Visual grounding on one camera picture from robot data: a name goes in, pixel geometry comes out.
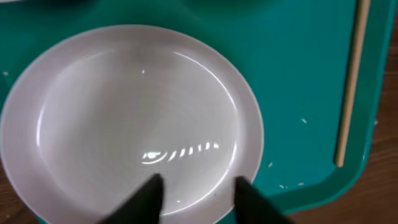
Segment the teal plastic tray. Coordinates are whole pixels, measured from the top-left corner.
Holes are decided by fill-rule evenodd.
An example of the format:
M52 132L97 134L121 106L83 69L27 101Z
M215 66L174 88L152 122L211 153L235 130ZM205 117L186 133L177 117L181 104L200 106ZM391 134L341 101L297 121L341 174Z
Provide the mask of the teal plastic tray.
M333 158L355 0L0 4L0 100L33 59L71 35L115 24L188 34L223 54L250 84L265 132L254 185L285 213L297 212L334 200L364 169L395 8L395 0L371 4L343 168ZM233 219L229 214L221 222Z

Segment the plate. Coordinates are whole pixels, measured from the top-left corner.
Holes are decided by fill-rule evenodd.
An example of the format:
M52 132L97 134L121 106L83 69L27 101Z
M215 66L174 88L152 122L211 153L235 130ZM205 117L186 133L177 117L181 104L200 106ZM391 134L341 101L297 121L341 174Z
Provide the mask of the plate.
M187 35L123 25L64 40L7 97L1 157L21 199L49 223L94 223L153 173L163 223L212 223L253 180L261 112L242 75Z

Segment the table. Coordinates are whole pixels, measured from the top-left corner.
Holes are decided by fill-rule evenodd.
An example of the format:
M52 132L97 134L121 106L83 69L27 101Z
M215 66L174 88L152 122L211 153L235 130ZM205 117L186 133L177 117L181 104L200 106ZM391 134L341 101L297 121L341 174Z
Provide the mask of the table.
M357 183L327 205L290 215L297 223L356 224L398 221L398 19L396 19L368 164ZM0 224L37 223L0 165Z

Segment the wooden chopstick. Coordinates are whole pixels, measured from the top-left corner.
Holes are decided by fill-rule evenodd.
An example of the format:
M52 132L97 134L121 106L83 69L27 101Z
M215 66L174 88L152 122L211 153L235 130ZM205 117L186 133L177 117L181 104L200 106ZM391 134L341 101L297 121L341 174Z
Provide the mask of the wooden chopstick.
M351 58L349 59L349 69L345 86L343 112L341 115L340 131L338 135L337 152L335 157L335 164L337 167L342 167L344 164L349 124L351 122L351 115L353 112L356 82L358 80L362 46L365 38L370 5L371 0L359 0L358 2Z

